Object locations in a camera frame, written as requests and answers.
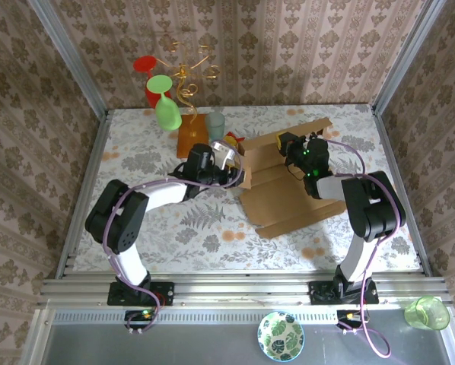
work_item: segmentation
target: table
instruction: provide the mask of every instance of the table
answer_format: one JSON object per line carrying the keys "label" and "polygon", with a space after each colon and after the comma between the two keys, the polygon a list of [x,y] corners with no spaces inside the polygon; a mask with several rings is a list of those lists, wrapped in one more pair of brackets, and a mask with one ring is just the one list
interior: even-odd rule
{"label": "table", "polygon": [[[367,171],[383,170],[391,180],[368,105],[226,106],[199,108],[199,113],[212,110],[225,114],[226,132],[246,138],[327,116],[333,126],[325,136],[350,144],[361,153]],[[177,132],[161,130],[152,109],[114,110],[89,210],[112,179],[136,185],[173,171],[181,162],[176,147]],[[329,152],[333,171],[361,171],[358,158],[344,148],[330,145]],[[266,240],[247,220],[240,193],[239,188],[212,189],[191,201],[148,212],[136,241],[148,270],[333,270],[344,259],[352,238],[347,213]],[[84,231],[74,271],[108,270],[100,245]],[[406,226],[381,246],[373,270],[420,270]]]}

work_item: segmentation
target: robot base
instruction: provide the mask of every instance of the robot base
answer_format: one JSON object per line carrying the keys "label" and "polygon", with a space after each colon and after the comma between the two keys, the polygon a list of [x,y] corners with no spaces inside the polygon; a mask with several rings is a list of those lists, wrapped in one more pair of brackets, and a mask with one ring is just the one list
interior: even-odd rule
{"label": "robot base", "polygon": [[[377,285],[368,278],[365,285],[364,301],[366,304],[378,304]],[[310,304],[359,304],[361,287],[347,290],[342,296],[337,294],[334,281],[311,281],[309,282]]]}
{"label": "robot base", "polygon": [[[144,284],[139,287],[144,287],[158,296],[162,306],[172,306],[175,293],[175,284],[162,281],[150,282],[145,280]],[[149,295],[133,290],[123,282],[111,283],[109,294],[107,296],[108,306],[155,306],[155,301]]]}

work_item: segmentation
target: cardboard box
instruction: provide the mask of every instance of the cardboard box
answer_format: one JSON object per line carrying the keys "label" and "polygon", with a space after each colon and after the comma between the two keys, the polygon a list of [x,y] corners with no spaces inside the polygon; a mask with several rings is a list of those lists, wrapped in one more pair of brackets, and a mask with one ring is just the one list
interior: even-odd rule
{"label": "cardboard box", "polygon": [[[260,237],[277,237],[341,214],[346,209],[344,202],[311,198],[305,192],[304,182],[287,171],[285,158],[276,147],[279,133],[308,135],[322,132],[330,125],[328,118],[318,119],[239,144],[251,177],[244,180],[242,186],[249,190],[241,194],[240,200],[250,223],[261,226],[256,229]],[[304,175],[293,165],[289,168],[298,179]]]}

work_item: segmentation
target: gray floor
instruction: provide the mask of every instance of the gray floor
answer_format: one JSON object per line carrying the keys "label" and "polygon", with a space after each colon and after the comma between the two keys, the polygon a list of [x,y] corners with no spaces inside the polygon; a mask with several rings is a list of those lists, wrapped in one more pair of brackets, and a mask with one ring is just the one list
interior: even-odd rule
{"label": "gray floor", "polygon": [[[290,364],[449,364],[439,332],[409,327],[401,310],[373,311],[370,327],[390,342],[389,360],[377,357],[364,335],[343,335],[333,325],[305,325],[304,349]],[[54,325],[44,364],[274,364],[259,349],[256,329],[257,325],[157,325],[147,334],[129,335],[122,325]]]}

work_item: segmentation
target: wall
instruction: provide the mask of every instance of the wall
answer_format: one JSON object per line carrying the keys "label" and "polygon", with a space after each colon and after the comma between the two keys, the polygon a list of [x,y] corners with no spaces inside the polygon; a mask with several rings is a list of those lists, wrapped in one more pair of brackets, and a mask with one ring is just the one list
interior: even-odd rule
{"label": "wall", "polygon": [[30,6],[0,0],[0,364],[18,363],[96,124]]}
{"label": "wall", "polygon": [[434,270],[455,305],[455,0],[383,114]]}
{"label": "wall", "polygon": [[190,64],[213,48],[218,81],[195,104],[368,103],[422,0],[53,0],[107,107],[145,107],[139,56]]}

